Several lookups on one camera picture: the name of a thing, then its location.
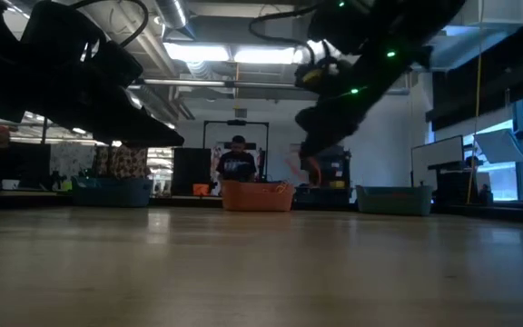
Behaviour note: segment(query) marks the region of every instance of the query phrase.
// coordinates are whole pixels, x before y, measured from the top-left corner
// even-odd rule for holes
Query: gray plastic bin
[[[430,186],[356,187],[361,213],[426,216],[431,212],[432,193]]]
[[[152,189],[153,181],[143,178],[72,178],[75,205],[144,207]]]

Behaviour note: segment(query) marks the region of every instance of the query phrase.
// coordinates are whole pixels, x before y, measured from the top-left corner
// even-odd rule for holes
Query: window
[[[489,128],[478,131],[478,134],[484,134],[502,129],[511,129],[513,121],[507,120],[500,124],[495,124]],[[468,145],[473,143],[473,134],[467,135],[463,138],[463,144]],[[465,152],[465,157],[472,155],[472,151]],[[516,163],[489,163],[486,156],[478,147],[476,156],[483,162],[478,168],[478,173],[489,173],[489,182],[491,184],[491,192],[494,194],[495,201],[513,201],[518,199],[518,179],[516,176]]]

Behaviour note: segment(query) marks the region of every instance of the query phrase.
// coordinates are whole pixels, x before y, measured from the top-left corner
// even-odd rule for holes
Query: ceiling
[[[14,34],[20,37],[26,24],[25,15],[29,15],[30,8],[37,0],[12,1],[16,8],[23,10],[23,13],[8,11],[5,13],[5,21]],[[225,46],[232,58],[241,46],[284,47],[284,45],[268,45],[250,35],[247,31],[247,24],[253,17],[259,15],[291,11],[314,3],[309,0],[264,0],[264,4],[259,4],[261,0],[179,2],[190,17],[188,25],[180,33],[171,29],[163,30],[162,21],[166,17],[163,13],[168,13],[165,10],[167,1],[143,0],[149,8],[150,23],[143,34],[126,47],[126,50],[134,55],[143,66],[144,78],[193,79],[194,75],[187,68],[186,63],[182,60],[173,60],[163,46],[163,42],[186,45],[188,40],[191,40],[187,35],[193,36],[192,44]],[[507,17],[505,21],[500,19],[502,13],[505,14],[504,9],[507,8],[507,5],[512,2],[518,3],[518,1],[498,0],[498,4],[504,9],[498,9],[499,11],[487,9],[483,21],[487,28],[480,30],[477,19],[474,22],[474,18],[477,17],[474,16],[472,10],[474,5],[477,5],[477,1],[468,0],[467,7],[454,19],[452,24],[431,40],[430,43],[436,49],[433,57],[434,70],[449,70],[457,64],[464,63],[475,55],[474,51],[477,51],[480,39],[485,42],[484,48],[489,48],[513,33],[522,24],[521,17]],[[58,2],[71,4],[75,1],[60,0]],[[83,11],[103,28],[111,39],[117,42],[129,36],[142,20],[141,13],[134,4],[121,1],[105,1],[89,5],[83,8]],[[303,40],[306,38],[309,19],[309,16],[304,16],[271,21],[261,24],[259,30],[267,35]],[[293,73],[297,68],[296,64],[209,62],[207,65],[215,79],[285,84],[293,84]],[[397,91],[397,94],[407,94],[409,91],[404,78],[399,79],[391,90]],[[231,119],[234,118],[233,107],[235,106],[248,110],[247,119],[285,122],[290,121],[298,110],[312,105],[312,101],[316,99],[315,94],[308,92],[277,89],[235,91],[233,89],[181,87],[177,90],[169,86],[150,86],[149,91],[151,91],[150,96],[146,92],[143,94],[135,91],[135,94],[155,118],[166,122],[183,119]]]

